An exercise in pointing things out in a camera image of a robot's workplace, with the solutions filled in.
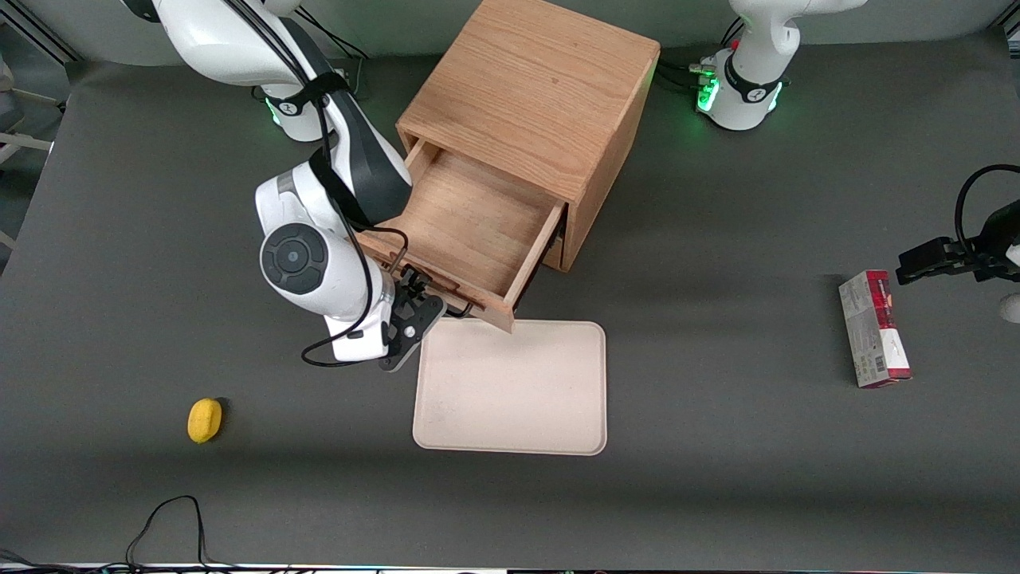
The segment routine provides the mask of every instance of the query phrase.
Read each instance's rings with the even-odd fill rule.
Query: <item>gray mat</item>
[[[676,62],[698,52],[671,54]],[[435,59],[365,67],[393,122]],[[321,320],[257,265],[252,191],[312,152],[188,69],[82,69],[0,278],[0,542],[116,560],[160,501],[226,561],[603,569],[1020,568],[1020,330],[1005,282],[895,289],[916,379],[855,387],[835,286],[952,231],[1016,158],[1001,35],[810,46],[779,109],[717,129],[653,89],[573,270],[520,317],[608,337],[594,459],[425,452],[415,368],[304,366]],[[1016,198],[989,175],[968,225]],[[192,403],[230,398],[221,440]],[[168,509],[143,560],[193,560]]]

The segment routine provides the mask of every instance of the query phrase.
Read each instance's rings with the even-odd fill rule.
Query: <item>red and white box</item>
[[[857,386],[876,389],[912,377],[892,320],[887,270],[866,270],[839,285]]]

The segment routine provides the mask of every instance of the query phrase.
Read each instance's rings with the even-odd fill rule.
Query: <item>wooden drawer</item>
[[[451,307],[470,304],[471,315],[512,332],[517,300],[552,243],[564,202],[423,139],[406,163],[414,180],[410,202],[382,223],[410,239],[404,263],[430,274],[435,293]],[[393,233],[359,238],[384,264],[401,247]]]

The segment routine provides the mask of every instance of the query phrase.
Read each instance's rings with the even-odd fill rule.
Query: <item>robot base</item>
[[[701,60],[702,67],[721,70],[732,53],[732,50],[726,48],[706,56]],[[711,117],[720,127],[734,132],[758,126],[765,116],[775,109],[779,92],[782,90],[780,83],[771,94],[763,93],[760,101],[748,103],[744,101],[741,92],[729,84],[724,73],[713,73],[709,77],[709,83],[698,93],[696,109]]]

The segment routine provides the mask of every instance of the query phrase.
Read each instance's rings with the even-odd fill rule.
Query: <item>cable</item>
[[[729,24],[729,28],[726,29],[726,33],[722,35],[722,40],[719,41],[719,45],[725,46],[726,44],[728,44],[729,41],[732,40],[734,36],[740,34],[743,28],[744,28],[744,18],[742,18],[741,16],[736,16],[736,19],[734,19],[732,23]]]
[[[319,126],[322,129],[322,153],[325,154],[326,158],[328,159],[332,157],[329,151],[329,129],[325,123],[325,112],[322,110],[321,101],[315,102],[315,110],[318,112]],[[337,209],[338,212],[340,212],[340,220],[343,221],[344,223],[344,229],[347,230],[347,236],[351,238],[351,245],[353,245],[354,250],[357,251],[358,259],[361,261],[361,270],[363,270],[365,273],[365,309],[361,312],[361,317],[359,317],[357,321],[352,323],[350,327],[344,329],[343,331],[337,333],[336,335],[316,342],[308,346],[307,348],[304,349],[304,351],[301,352],[301,361],[304,361],[305,363],[311,365],[312,367],[324,367],[324,368],[350,367],[352,365],[357,365],[358,363],[361,363],[360,361],[336,361],[332,363],[324,363],[321,361],[308,359],[308,354],[317,349],[323,348],[340,338],[346,337],[348,334],[354,332],[354,330],[357,329],[365,321],[365,318],[368,317],[368,313],[371,312],[372,309],[372,275],[371,275],[371,270],[368,268],[368,260],[365,258],[364,251],[361,250],[361,243],[358,242],[357,236],[354,234],[354,229],[351,228],[351,222],[347,220],[347,217],[344,216],[344,213],[340,211],[340,206],[337,205],[336,202],[333,203],[334,203],[334,208]]]
[[[319,32],[321,32],[322,34],[325,34],[326,36],[328,36],[329,39],[333,40],[335,44],[338,44],[338,43],[339,44],[345,44],[345,45],[349,46],[355,52],[358,52],[359,54],[361,54],[361,57],[365,58],[366,60],[367,59],[371,59],[371,58],[368,57],[368,54],[366,54],[365,51],[362,50],[361,48],[355,46],[354,44],[351,44],[347,40],[344,40],[340,36],[337,36],[336,34],[329,32],[328,30],[326,30],[326,28],[324,25],[322,25],[321,23],[319,23],[318,19],[316,19],[315,16],[313,16],[312,13],[308,11],[308,8],[305,8],[304,6],[299,6],[298,9],[297,9],[297,11],[295,13],[297,13],[299,16],[301,16],[302,18],[304,18],[304,20],[307,21],[308,23],[310,23],[310,24],[314,25],[315,28],[317,28],[319,30]],[[347,57],[351,57],[350,52],[348,52],[346,48],[341,47],[341,49],[344,50],[344,52],[347,54]]]
[[[138,562],[135,561],[135,549],[138,546],[138,543],[142,540],[142,538],[145,537],[146,533],[149,532],[149,528],[152,526],[152,521],[156,518],[156,515],[159,514],[159,511],[162,510],[162,508],[165,507],[166,505],[184,500],[191,501],[192,505],[195,507],[195,518],[198,521],[198,549],[197,549],[198,563],[206,568],[211,568],[208,564],[210,562],[224,564],[231,567],[236,566],[233,564],[227,564],[225,562],[219,562],[213,560],[212,558],[209,557],[209,553],[208,551],[206,551],[205,547],[206,546],[205,523],[202,521],[202,510],[199,508],[198,499],[192,497],[191,494],[182,494],[181,497],[167,499],[166,501],[160,503],[155,509],[153,509],[152,513],[149,514],[149,518],[146,519],[145,521],[145,526],[143,526],[142,530],[138,533],[137,536],[135,536],[135,539],[133,539],[131,543],[128,544],[128,547],[124,550],[123,563],[126,564],[129,568],[132,569],[133,572],[139,571],[139,564]]]
[[[152,523],[159,514],[159,511],[163,507],[175,503],[177,501],[187,500],[191,501],[192,505],[195,507],[195,518],[198,522],[198,564],[201,568],[194,566],[186,567],[172,567],[172,566],[146,566],[135,561],[135,550],[138,543],[145,537],[152,527]],[[307,574],[311,571],[309,570],[295,570],[288,565],[283,570],[273,570],[265,566],[238,566],[237,564],[231,564],[227,562],[220,562],[213,560],[209,556],[206,549],[205,539],[205,523],[202,520],[202,511],[199,506],[198,500],[191,494],[182,494],[180,497],[174,497],[163,501],[152,513],[149,514],[149,518],[145,521],[145,526],[142,530],[135,536],[135,538],[128,544],[124,551],[124,561],[123,562],[111,562],[109,564],[104,564],[97,567],[82,568],[76,566],[69,566],[63,564],[39,564],[32,562],[22,558],[21,556],[8,551],[6,549],[0,549],[0,561],[6,561],[13,564],[20,564],[27,566],[28,568],[3,568],[0,572],[10,573],[10,574],[192,574],[192,573],[219,573],[219,574],[231,574],[233,572],[257,572],[260,574]],[[336,570],[350,570],[349,568],[337,568],[337,567],[316,567],[315,571],[336,571]]]
[[[344,40],[340,36],[337,36],[333,32],[329,32],[324,25],[319,23],[318,19],[315,16],[313,16],[312,13],[309,12],[308,9],[305,8],[304,6],[299,6],[295,13],[301,16],[302,19],[304,19],[311,25],[315,27],[315,29],[317,29],[319,32],[324,34],[326,38],[328,38],[334,44],[337,45],[338,48],[344,51],[344,54],[347,55],[348,58],[354,58],[354,56],[351,55],[350,50],[347,49],[348,46],[350,46],[356,52],[358,52],[358,54],[360,54],[361,57],[358,58],[358,67],[354,73],[354,89],[352,90],[354,95],[357,96],[358,90],[361,89],[361,67],[364,64],[364,60],[371,59],[368,57],[368,54],[366,54],[364,50],[362,50],[361,48],[355,46],[354,44],[351,44],[350,42]]]
[[[974,247],[970,244],[970,241],[967,240],[967,236],[963,231],[963,207],[964,203],[967,201],[967,194],[970,193],[970,188],[974,186],[977,179],[981,178],[981,176],[985,173],[990,173],[991,171],[1013,171],[1014,173],[1020,173],[1020,165],[1013,165],[1012,163],[996,163],[993,165],[981,167],[975,171],[974,174],[968,177],[967,181],[964,182],[963,187],[960,189],[960,195],[957,196],[956,211],[953,214],[953,224],[956,227],[957,241],[959,241],[960,245],[963,246],[964,252],[971,261],[977,263],[982,270],[991,275],[1013,280],[1013,277],[1011,277],[1008,273],[1005,273],[997,268],[992,268],[991,265],[984,261],[984,259],[978,258],[977,253],[974,252]]]
[[[337,38],[340,38],[340,37],[338,36],[337,38],[334,38],[333,33],[330,33],[329,31],[325,30],[320,24],[318,24],[317,23],[318,20],[316,20],[314,17],[312,17],[310,15],[306,15],[300,8],[297,11],[295,11],[295,13],[298,14],[299,16],[301,16],[301,18],[303,20],[307,21],[308,23],[310,23],[313,27],[315,27],[316,29],[318,29],[319,32],[321,32],[322,34],[325,34],[326,38],[328,38],[334,44],[336,44],[338,48],[340,48],[341,50],[344,51],[344,55],[346,55],[349,58],[353,58],[354,57],[354,56],[351,55],[351,51],[347,49],[347,46],[345,46],[343,42],[341,42],[340,40],[337,39]]]
[[[397,268],[400,266],[400,262],[404,259],[404,255],[407,254],[407,247],[411,243],[411,241],[407,237],[407,233],[404,232],[403,230],[400,230],[399,228],[393,228],[389,226],[361,226],[361,225],[355,225],[355,226],[359,231],[374,230],[375,232],[392,232],[394,234],[400,236],[401,240],[404,242],[404,245],[400,248],[400,251],[397,252],[397,256],[394,257],[393,262],[390,263],[390,266],[387,267],[387,271],[393,274],[393,271],[397,270]]]
[[[248,23],[248,25],[256,34],[258,34],[258,36],[262,39],[262,41],[265,42],[270,49],[272,49],[272,51],[279,57],[279,59],[283,60],[285,64],[287,64],[287,66],[297,77],[298,82],[301,84],[302,88],[308,85],[309,82],[308,74],[305,73],[305,70],[301,67],[300,63],[298,62],[297,57],[295,57],[291,49],[287,46],[287,44],[283,41],[283,39],[280,39],[279,35],[277,35],[276,32],[272,30],[272,27],[270,27],[268,22],[262,19],[262,17],[259,16],[258,13],[256,13],[254,9],[252,9],[252,7],[249,6],[244,0],[222,0],[222,1],[225,2],[226,5],[230,6],[231,9],[235,11],[235,13],[237,13],[242,19],[244,19],[245,22]],[[333,153],[329,147],[329,127],[325,119],[325,110],[322,107],[323,104],[320,99],[314,101],[313,105],[315,106],[315,112],[318,115],[318,120],[319,120],[319,128],[321,129],[322,133],[321,152],[325,157],[326,161],[328,162],[328,164],[332,165]],[[361,244],[358,242],[358,238],[355,234],[354,229],[351,227],[351,223],[350,221],[348,221],[347,216],[344,215],[344,212],[340,209],[340,206],[336,203],[336,201],[333,201],[333,199],[330,199],[330,203],[333,203],[334,209],[336,209],[337,212],[340,213],[340,219],[344,223],[344,229],[347,231],[347,236],[351,240],[351,245],[357,252],[358,259],[361,262],[361,269],[365,275],[365,291],[366,291],[365,308],[362,311],[361,316],[358,318],[358,320],[352,323],[351,326],[348,327],[347,329],[344,329],[343,331],[341,331],[336,335],[326,337],[325,340],[322,340],[305,348],[304,351],[301,352],[301,360],[307,363],[308,365],[312,365],[314,367],[349,367],[351,365],[356,365],[357,363],[360,362],[323,363],[308,358],[309,353],[324,346],[327,346],[342,337],[346,337],[348,334],[352,333],[355,329],[357,329],[368,317],[369,312],[371,312],[371,306],[372,306],[372,298],[371,298],[372,276],[371,276],[371,269],[368,266],[368,259],[365,257],[365,253],[361,249]]]

